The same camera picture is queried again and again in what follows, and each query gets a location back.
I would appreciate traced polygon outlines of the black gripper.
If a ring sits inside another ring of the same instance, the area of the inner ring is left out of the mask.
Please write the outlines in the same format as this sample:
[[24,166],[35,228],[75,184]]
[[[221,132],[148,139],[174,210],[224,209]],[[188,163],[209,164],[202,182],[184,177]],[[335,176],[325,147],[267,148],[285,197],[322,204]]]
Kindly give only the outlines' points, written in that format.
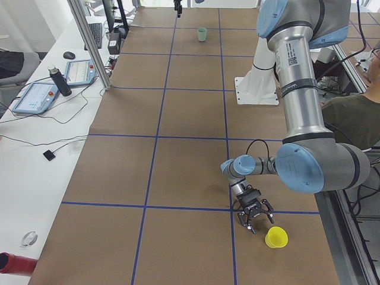
[[182,4],[181,4],[181,1],[182,0],[174,0],[173,1],[173,3],[174,3],[174,9],[177,12],[177,17],[180,17],[181,14],[182,14]]
[[251,233],[255,234],[256,230],[252,225],[252,218],[264,213],[271,224],[274,224],[273,219],[273,207],[267,199],[263,199],[261,202],[258,198],[261,196],[261,192],[258,189],[247,189],[237,196],[237,200],[242,210],[237,214],[241,225],[247,228]]

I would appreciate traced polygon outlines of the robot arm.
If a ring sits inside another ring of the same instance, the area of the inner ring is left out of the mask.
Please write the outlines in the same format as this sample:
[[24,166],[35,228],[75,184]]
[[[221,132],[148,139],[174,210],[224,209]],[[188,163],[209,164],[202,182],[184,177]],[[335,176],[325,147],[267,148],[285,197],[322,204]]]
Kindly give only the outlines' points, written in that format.
[[253,230],[252,219],[273,216],[273,208],[250,185],[248,175],[276,174],[291,190],[315,194],[362,184],[370,163],[357,147],[337,143],[327,129],[319,105],[311,49],[342,42],[348,33],[349,1],[265,1],[256,30],[274,54],[287,136],[274,157],[243,154],[221,164],[240,204],[238,218]]

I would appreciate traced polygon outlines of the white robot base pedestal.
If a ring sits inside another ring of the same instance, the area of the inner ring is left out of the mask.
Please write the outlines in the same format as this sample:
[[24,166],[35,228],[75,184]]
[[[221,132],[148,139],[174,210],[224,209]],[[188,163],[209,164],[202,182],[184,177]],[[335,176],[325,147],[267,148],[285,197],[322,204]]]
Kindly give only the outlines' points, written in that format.
[[244,77],[235,77],[236,100],[239,105],[279,104],[274,76],[275,56],[267,41],[259,38],[251,69]]

